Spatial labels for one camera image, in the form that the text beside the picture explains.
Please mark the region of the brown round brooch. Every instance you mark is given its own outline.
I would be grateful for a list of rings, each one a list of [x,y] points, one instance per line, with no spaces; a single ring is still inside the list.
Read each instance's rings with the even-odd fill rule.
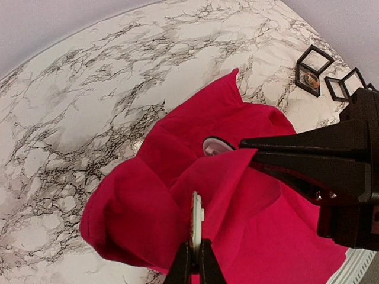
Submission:
[[[303,75],[303,80],[304,83],[312,89],[318,89],[320,86],[319,78],[311,72],[306,72]]]

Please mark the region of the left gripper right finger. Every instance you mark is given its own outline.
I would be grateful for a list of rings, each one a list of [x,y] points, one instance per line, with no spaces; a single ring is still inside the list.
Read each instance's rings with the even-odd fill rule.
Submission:
[[[202,239],[199,248],[198,271],[201,284],[226,284],[209,239]]]

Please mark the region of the red t-shirt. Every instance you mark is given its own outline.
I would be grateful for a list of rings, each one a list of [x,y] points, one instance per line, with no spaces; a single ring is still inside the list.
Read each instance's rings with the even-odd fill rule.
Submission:
[[[83,239],[103,258],[166,272],[191,230],[192,194],[205,210],[227,283],[326,283],[346,248],[317,235],[319,210],[280,181],[251,169],[249,137],[293,135],[275,107],[242,101],[238,70],[211,83],[158,121],[136,156],[118,165],[90,197]],[[205,156],[203,141],[236,148]]]

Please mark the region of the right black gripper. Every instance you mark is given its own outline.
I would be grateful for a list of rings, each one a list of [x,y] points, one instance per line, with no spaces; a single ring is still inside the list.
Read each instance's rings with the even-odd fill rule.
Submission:
[[[318,233],[342,246],[378,250],[378,92],[359,88],[340,121],[294,135],[246,138],[250,167],[322,207]]]

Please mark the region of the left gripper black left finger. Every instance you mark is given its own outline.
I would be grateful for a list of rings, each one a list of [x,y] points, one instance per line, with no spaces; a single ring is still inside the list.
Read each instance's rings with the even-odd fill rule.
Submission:
[[[192,277],[192,248],[190,241],[182,243],[167,274],[167,284],[190,284]]]

